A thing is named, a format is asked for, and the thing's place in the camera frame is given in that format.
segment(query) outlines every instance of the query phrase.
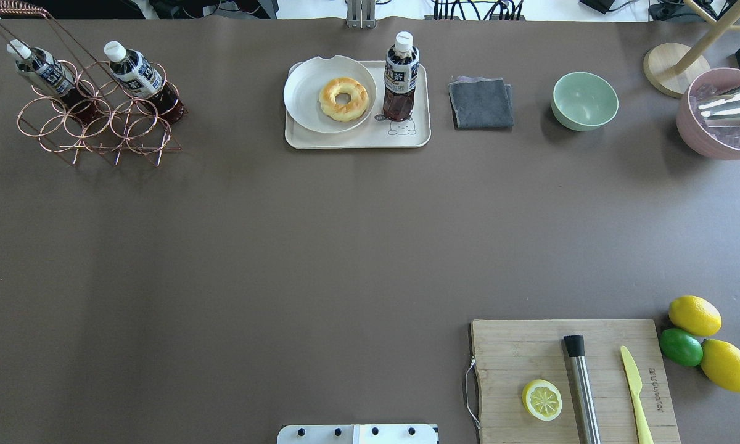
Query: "wire bottle rack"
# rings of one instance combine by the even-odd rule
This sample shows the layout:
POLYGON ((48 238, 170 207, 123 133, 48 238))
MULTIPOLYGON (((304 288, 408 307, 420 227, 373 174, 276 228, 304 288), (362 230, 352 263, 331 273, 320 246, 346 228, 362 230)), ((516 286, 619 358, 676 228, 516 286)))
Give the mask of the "wire bottle rack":
MULTIPOLYGON (((162 154, 181 149, 173 137, 170 123, 189 111, 178 98, 176 86, 167 81, 164 67, 153 64, 162 76, 162 87, 169 85, 176 97, 170 109, 160 110, 148 99, 126 92, 110 75, 109 63, 97 60, 45 9, 26 2, 0 0, 0 16, 45 19, 76 62, 58 60, 71 71, 75 88, 83 96, 82 101, 67 107, 59 98, 48 96, 32 86, 38 97, 25 104, 17 115, 18 130, 35 139, 46 152, 57 155, 72 166, 76 166, 82 152, 92 152, 114 167, 119 166, 121 156, 128 152, 141 155, 158 167, 162 154), (72 49, 72 44, 79 51, 72 49), (86 63, 77 57, 77 52, 86 54, 86 63), (180 115, 165 119, 171 113, 180 115), (88 118, 83 119, 83 115, 88 115, 88 118)), ((24 43, 1 20, 0 35, 7 44, 10 39, 24 43)))

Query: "donut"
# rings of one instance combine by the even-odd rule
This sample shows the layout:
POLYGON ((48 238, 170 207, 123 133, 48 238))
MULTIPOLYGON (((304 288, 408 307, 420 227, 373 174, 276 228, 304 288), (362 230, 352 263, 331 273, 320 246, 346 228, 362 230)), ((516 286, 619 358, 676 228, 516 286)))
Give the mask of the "donut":
POLYGON ((361 117, 368 109, 368 92, 361 83, 352 78, 334 78, 326 84, 318 95, 321 110, 336 121, 352 121, 361 117), (338 104, 334 99, 339 94, 351 96, 347 104, 338 104))

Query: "bowl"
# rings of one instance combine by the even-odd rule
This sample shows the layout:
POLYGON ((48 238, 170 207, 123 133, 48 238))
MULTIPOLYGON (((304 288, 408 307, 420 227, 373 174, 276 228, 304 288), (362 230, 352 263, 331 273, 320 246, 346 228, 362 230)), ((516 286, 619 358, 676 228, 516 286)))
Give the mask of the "bowl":
POLYGON ((571 130, 596 130, 609 123, 618 109, 614 88, 595 74, 565 74, 554 85, 551 110, 571 130))
POLYGON ((342 133, 352 130, 367 120, 376 101, 376 81, 364 65, 342 55, 331 59, 314 57, 302 62, 288 75, 283 92, 285 108, 294 120, 317 133, 342 133), (334 78, 353 78, 368 92, 368 109, 352 121, 336 121, 321 110, 318 95, 334 78))
POLYGON ((691 82, 691 86, 680 99, 680 109, 677 111, 677 130, 685 143, 698 154, 712 159, 737 160, 740 159, 740 148, 729 146, 716 140, 691 112, 689 98, 695 96, 698 88, 703 84, 711 84, 719 92, 740 86, 740 70, 735 68, 715 68, 698 76, 691 82))

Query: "mint green bowl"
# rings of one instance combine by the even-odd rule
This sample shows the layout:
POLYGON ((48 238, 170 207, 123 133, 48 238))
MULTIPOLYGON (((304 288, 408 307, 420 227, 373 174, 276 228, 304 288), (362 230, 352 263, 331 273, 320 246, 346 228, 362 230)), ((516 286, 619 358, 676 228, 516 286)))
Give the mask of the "mint green bowl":
POLYGON ((569 73, 554 85, 551 110, 556 120, 576 131, 598 129, 619 109, 612 85, 592 73, 569 73))

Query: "knife handle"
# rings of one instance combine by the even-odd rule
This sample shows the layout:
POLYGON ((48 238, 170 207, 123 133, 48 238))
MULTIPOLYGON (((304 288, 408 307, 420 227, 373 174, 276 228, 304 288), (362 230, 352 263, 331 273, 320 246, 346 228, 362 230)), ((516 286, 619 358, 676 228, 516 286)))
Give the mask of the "knife handle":
POLYGON ((636 417, 636 433, 638 434, 638 444, 654 444, 652 434, 649 433, 649 425, 644 417, 644 407, 641 406, 641 399, 638 395, 633 396, 633 411, 636 417))

